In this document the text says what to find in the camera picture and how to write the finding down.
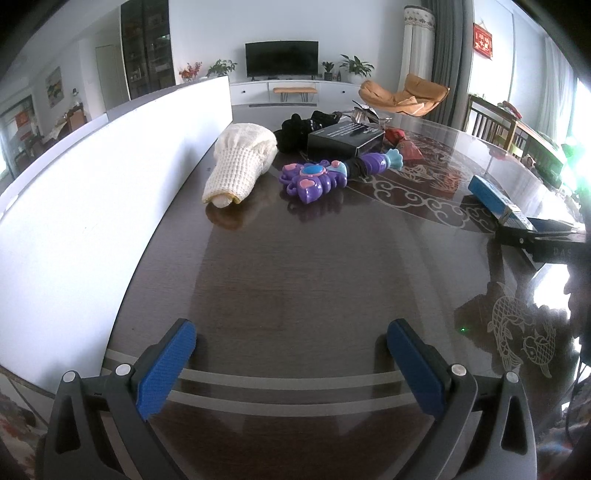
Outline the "large white storage box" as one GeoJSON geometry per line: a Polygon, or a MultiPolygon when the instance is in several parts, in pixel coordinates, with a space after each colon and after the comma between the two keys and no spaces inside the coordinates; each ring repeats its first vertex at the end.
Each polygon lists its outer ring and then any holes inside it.
{"type": "Polygon", "coordinates": [[[1,364],[46,392],[97,375],[163,215],[232,119],[228,79],[121,105],[51,148],[1,197],[1,364]]]}

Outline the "cream knitted hat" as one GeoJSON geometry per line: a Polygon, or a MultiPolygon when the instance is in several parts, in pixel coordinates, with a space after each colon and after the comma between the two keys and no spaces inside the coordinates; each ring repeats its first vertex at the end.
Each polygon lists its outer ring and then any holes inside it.
{"type": "Polygon", "coordinates": [[[215,165],[202,194],[204,204],[221,209],[245,200],[257,179],[269,171],[277,149],[273,131],[254,123],[235,123],[214,144],[215,165]]]}

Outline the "dark glass display cabinet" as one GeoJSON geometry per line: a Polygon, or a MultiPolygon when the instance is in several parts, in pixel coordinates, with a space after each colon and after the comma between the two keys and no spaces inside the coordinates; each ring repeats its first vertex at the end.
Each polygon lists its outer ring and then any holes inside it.
{"type": "Polygon", "coordinates": [[[120,6],[120,33],[131,100],[175,85],[169,2],[131,0],[120,6]]]}

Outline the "orange lounge chair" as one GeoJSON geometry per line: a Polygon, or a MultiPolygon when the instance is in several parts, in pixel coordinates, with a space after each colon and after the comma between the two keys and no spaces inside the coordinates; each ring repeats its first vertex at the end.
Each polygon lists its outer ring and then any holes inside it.
{"type": "Polygon", "coordinates": [[[439,106],[449,92],[446,86],[408,74],[401,91],[390,92],[377,82],[366,80],[359,95],[363,102],[375,109],[423,117],[439,106]]]}

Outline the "green potted plant right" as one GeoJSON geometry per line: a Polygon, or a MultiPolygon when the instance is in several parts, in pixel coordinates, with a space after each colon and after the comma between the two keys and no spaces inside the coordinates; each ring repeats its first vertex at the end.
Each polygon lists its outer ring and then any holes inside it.
{"type": "Polygon", "coordinates": [[[341,68],[348,73],[349,82],[360,85],[369,80],[375,67],[370,62],[362,61],[358,56],[342,54],[341,68]]]}

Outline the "purple toy wand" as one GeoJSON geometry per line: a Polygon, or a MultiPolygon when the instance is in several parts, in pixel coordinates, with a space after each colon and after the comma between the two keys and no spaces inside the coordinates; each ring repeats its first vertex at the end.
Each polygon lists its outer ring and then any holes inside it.
{"type": "Polygon", "coordinates": [[[332,190],[346,188],[350,180],[382,174],[391,168],[401,170],[403,166],[401,152],[390,149],[386,153],[370,152],[346,161],[286,164],[280,173],[280,183],[288,196],[311,204],[332,190]]]}

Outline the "small wooden bench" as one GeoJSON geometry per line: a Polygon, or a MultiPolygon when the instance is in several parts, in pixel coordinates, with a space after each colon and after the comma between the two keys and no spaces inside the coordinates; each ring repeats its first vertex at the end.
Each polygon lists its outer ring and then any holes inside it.
{"type": "Polygon", "coordinates": [[[289,102],[291,95],[298,95],[301,102],[308,103],[318,94],[318,90],[314,87],[274,87],[273,94],[280,96],[281,103],[289,102]]]}

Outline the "red wall hanging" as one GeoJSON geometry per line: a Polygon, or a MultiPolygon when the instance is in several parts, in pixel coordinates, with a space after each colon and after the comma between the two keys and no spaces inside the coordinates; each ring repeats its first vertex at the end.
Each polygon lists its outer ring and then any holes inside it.
{"type": "Polygon", "coordinates": [[[493,58],[492,34],[482,25],[473,24],[473,49],[479,55],[491,60],[493,58]]]}

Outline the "wooden dining chair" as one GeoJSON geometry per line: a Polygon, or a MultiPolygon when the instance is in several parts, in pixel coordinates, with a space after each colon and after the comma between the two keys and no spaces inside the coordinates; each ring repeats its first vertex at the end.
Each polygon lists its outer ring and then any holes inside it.
{"type": "Polygon", "coordinates": [[[518,119],[507,110],[476,95],[468,96],[463,131],[509,151],[518,119]]]}

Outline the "green potted plant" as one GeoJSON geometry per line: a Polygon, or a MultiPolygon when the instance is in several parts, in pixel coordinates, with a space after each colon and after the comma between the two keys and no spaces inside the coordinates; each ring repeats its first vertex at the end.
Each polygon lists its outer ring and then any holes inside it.
{"type": "Polygon", "coordinates": [[[369,80],[375,67],[370,62],[362,61],[358,56],[342,54],[341,68],[348,73],[349,82],[360,85],[369,80]]]}
{"type": "Polygon", "coordinates": [[[236,66],[238,66],[238,64],[235,61],[218,59],[214,64],[209,66],[206,72],[206,77],[219,78],[228,76],[230,73],[235,72],[236,66]]]}

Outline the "white TV cabinet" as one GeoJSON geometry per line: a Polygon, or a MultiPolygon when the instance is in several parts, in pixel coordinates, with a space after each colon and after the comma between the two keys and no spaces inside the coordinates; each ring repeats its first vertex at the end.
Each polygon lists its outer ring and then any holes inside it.
{"type": "Polygon", "coordinates": [[[362,102],[355,84],[321,80],[252,80],[230,84],[232,105],[352,104],[362,102]]]}

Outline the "black rectangular box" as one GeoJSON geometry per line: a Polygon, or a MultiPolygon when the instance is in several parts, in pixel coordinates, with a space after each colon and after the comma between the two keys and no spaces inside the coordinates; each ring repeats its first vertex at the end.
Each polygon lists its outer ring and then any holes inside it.
{"type": "Polygon", "coordinates": [[[342,122],[308,135],[308,159],[349,160],[382,148],[384,130],[374,125],[342,122]]]}

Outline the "green potted plant left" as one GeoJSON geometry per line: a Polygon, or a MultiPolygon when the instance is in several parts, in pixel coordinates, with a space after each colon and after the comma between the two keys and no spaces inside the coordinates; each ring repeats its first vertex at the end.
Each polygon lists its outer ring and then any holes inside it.
{"type": "Polygon", "coordinates": [[[236,66],[238,66],[238,64],[235,61],[218,59],[214,64],[209,66],[206,72],[206,77],[219,78],[228,76],[230,73],[235,72],[236,66]]]}

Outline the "black knitted item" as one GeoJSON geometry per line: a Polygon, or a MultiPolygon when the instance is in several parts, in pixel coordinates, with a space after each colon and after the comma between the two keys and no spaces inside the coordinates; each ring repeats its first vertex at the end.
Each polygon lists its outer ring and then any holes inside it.
{"type": "Polygon", "coordinates": [[[294,113],[290,119],[283,121],[276,136],[277,149],[286,155],[301,155],[308,153],[308,136],[322,128],[335,125],[341,120],[342,112],[325,113],[315,110],[310,118],[301,118],[294,113]]]}

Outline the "framed wall painting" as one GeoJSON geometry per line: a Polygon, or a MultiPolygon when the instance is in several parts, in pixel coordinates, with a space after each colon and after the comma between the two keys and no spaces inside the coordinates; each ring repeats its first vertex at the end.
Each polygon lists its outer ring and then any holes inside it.
{"type": "Polygon", "coordinates": [[[55,107],[64,98],[61,69],[57,66],[45,79],[45,89],[50,108],[55,107]]]}

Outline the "red flower vase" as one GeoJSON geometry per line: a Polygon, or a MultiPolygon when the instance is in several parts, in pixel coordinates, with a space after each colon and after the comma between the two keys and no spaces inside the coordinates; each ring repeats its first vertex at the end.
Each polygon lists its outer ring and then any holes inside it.
{"type": "Polygon", "coordinates": [[[190,83],[197,79],[202,63],[187,63],[186,66],[178,71],[178,75],[183,83],[190,83]]]}

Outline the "black flat television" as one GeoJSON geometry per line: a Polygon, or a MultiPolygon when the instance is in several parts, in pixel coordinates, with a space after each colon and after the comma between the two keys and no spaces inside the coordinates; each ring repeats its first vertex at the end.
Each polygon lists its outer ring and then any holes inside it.
{"type": "Polygon", "coordinates": [[[318,41],[260,41],[245,44],[249,77],[315,76],[318,74],[318,41]]]}

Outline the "white standing air conditioner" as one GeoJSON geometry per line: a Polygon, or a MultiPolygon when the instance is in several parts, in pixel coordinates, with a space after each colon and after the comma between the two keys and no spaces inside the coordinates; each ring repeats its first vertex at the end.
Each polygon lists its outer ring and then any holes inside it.
{"type": "Polygon", "coordinates": [[[432,78],[436,18],[431,10],[420,6],[404,8],[404,38],[399,89],[409,74],[426,80],[432,78]]]}

